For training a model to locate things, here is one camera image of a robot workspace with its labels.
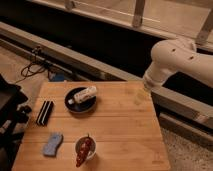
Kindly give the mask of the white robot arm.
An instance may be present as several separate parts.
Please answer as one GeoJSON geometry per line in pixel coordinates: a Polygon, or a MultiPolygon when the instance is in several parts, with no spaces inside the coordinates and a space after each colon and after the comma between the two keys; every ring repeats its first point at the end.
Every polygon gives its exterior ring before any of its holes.
{"type": "Polygon", "coordinates": [[[186,93],[195,94],[213,104],[213,55],[198,53],[196,45],[186,39],[163,40],[151,49],[152,62],[143,75],[148,90],[163,86],[174,74],[181,72],[206,85],[187,84],[186,93]]]}

